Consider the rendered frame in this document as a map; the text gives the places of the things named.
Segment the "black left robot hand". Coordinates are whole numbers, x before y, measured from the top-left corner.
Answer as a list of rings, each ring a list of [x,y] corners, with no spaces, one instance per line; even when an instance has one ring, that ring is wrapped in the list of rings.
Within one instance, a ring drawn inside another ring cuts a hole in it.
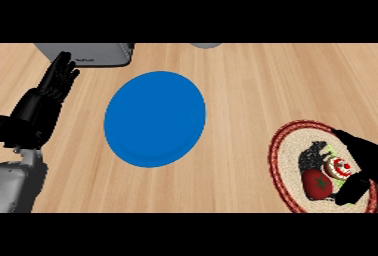
[[[43,147],[53,134],[62,103],[78,74],[71,53],[61,52],[39,86],[24,94],[10,115],[0,115],[0,143],[5,148]]]

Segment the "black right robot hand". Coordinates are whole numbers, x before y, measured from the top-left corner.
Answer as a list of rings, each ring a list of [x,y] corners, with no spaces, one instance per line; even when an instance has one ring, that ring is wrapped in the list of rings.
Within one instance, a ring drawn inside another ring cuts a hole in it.
[[[343,130],[332,129],[332,133],[347,146],[350,155],[360,168],[360,171],[347,178],[335,196],[335,204],[344,205],[359,201],[369,189],[369,181],[378,183],[378,164],[374,163],[378,160],[378,144],[354,137]]]

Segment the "white red-topped cupcake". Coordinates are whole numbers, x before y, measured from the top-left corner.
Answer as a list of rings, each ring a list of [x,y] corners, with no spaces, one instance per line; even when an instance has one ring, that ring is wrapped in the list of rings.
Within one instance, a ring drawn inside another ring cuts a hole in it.
[[[338,179],[346,180],[352,176],[352,167],[340,157],[331,157],[323,166],[326,174]]]

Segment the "round beige red-rimmed placemat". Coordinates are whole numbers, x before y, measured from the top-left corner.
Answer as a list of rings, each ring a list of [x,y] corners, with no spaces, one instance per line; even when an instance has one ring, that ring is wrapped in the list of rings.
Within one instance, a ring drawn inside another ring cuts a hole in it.
[[[269,170],[281,198],[297,213],[378,213],[378,191],[375,182],[356,203],[335,204],[346,180],[332,178],[323,169],[331,157],[340,157],[352,167],[352,175],[360,171],[347,146],[331,131],[332,127],[312,120],[287,123],[276,131],[269,147]],[[332,194],[322,200],[312,200],[304,193],[301,174],[319,170],[332,181]]]

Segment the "blue round plate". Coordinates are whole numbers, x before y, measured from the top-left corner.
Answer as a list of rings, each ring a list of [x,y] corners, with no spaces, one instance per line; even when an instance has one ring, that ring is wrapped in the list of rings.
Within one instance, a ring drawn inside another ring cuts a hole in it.
[[[205,119],[205,101],[194,82],[168,71],[145,73],[123,85],[106,107],[109,148],[129,164],[161,167],[194,148]]]

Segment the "red tomato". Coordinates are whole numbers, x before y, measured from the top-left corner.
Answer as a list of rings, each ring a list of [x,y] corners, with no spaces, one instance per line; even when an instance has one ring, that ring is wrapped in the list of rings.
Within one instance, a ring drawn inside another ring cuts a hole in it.
[[[301,174],[306,196],[312,200],[322,200],[332,194],[332,181],[319,170],[306,170]]]

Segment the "grey box appliance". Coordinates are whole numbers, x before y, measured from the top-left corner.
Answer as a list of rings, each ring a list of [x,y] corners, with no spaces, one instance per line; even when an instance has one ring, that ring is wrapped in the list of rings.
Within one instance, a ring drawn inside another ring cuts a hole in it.
[[[65,51],[78,67],[123,67],[132,62],[133,43],[36,43],[50,61]]]

